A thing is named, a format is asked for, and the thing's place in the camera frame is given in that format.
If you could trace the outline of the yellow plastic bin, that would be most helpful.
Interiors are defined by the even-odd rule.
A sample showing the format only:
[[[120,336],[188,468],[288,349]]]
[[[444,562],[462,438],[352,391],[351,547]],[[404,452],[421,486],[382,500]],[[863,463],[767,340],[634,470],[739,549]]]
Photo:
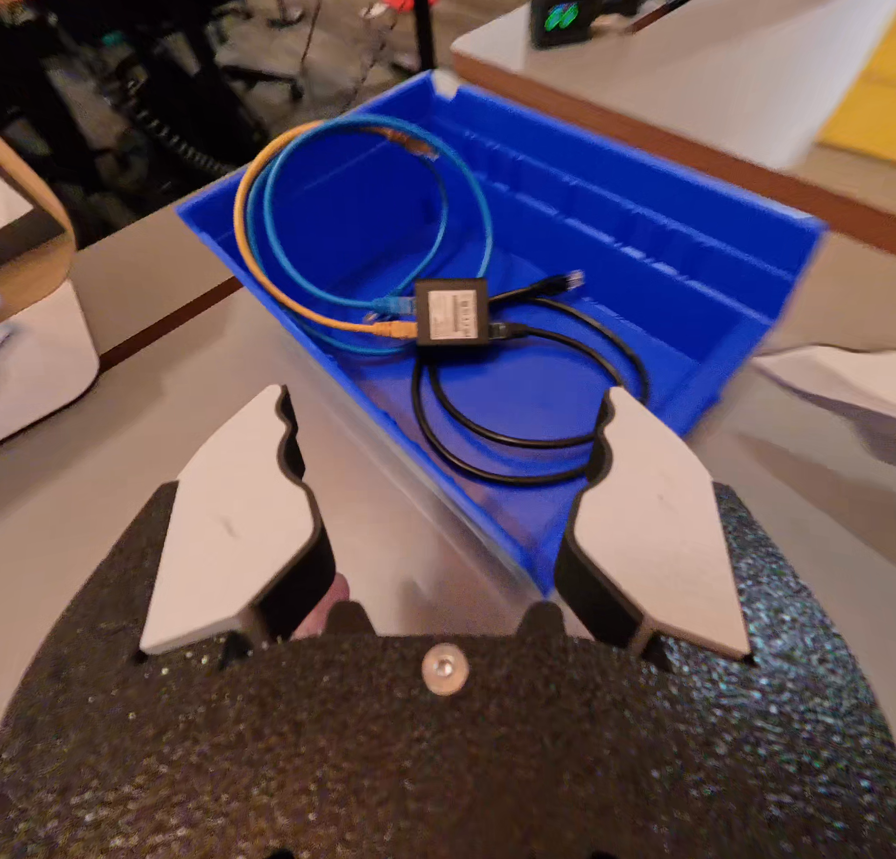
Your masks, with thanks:
[[[895,22],[824,126],[817,141],[895,162]]]

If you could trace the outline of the black pole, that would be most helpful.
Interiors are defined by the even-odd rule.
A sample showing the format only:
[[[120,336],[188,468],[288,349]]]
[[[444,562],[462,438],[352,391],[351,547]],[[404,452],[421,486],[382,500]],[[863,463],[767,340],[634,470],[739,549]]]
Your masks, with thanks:
[[[420,72],[432,71],[437,65],[431,8],[431,0],[413,0],[413,16]]]

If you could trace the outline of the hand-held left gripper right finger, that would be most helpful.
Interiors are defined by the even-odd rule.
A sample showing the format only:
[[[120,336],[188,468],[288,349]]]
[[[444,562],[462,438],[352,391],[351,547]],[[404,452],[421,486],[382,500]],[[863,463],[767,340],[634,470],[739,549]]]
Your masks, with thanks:
[[[595,640],[644,656],[668,636],[750,656],[714,482],[686,443],[622,387],[599,409],[554,587]]]

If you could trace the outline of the black adapter box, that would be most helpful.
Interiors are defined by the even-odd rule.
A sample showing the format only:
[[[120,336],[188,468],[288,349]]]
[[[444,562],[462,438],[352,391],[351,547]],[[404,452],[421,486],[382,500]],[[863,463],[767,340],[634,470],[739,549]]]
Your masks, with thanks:
[[[485,278],[418,279],[413,297],[418,349],[487,346],[490,319]]]

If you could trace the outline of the blue plastic bin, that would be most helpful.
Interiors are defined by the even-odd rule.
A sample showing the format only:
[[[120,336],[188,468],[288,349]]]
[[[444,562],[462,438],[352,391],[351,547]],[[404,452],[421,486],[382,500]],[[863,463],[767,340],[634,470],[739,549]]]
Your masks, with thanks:
[[[557,333],[439,363],[446,397],[473,423],[521,440],[589,436],[617,372],[686,436],[777,323],[827,226],[817,218],[468,88],[452,97],[418,77],[353,117],[385,118],[431,145],[420,159],[381,133],[326,128],[273,163],[252,188],[250,248],[276,288],[317,314],[362,323],[372,302],[412,294],[410,276],[482,275],[485,236],[471,180],[492,222],[489,294],[580,274],[552,305],[504,305],[495,318]],[[409,462],[486,545],[554,584],[581,478],[546,487],[476,481],[427,444],[413,413],[413,348],[301,322],[247,269],[234,232],[240,172],[178,208],[185,225],[308,351],[353,416]]]

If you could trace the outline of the person's left hand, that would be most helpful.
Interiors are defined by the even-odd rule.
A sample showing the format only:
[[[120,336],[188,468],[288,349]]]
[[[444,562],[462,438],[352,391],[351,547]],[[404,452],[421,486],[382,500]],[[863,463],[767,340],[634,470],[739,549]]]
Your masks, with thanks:
[[[327,592],[293,631],[290,640],[301,641],[323,634],[332,608],[349,600],[350,585],[344,575],[337,573]]]

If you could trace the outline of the wooden document stand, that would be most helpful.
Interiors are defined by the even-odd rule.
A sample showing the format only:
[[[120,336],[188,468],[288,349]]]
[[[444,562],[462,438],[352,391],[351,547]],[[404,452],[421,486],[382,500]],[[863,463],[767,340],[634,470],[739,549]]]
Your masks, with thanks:
[[[99,359],[71,279],[70,218],[37,173],[1,142],[1,440],[72,405]]]

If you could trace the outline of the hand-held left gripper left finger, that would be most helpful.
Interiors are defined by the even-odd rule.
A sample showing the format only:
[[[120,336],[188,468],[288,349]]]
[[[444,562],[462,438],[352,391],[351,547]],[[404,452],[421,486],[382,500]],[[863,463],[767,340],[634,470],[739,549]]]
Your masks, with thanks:
[[[176,481],[140,651],[161,655],[235,632],[289,641],[335,562],[305,481],[286,385],[271,385],[207,439]]]

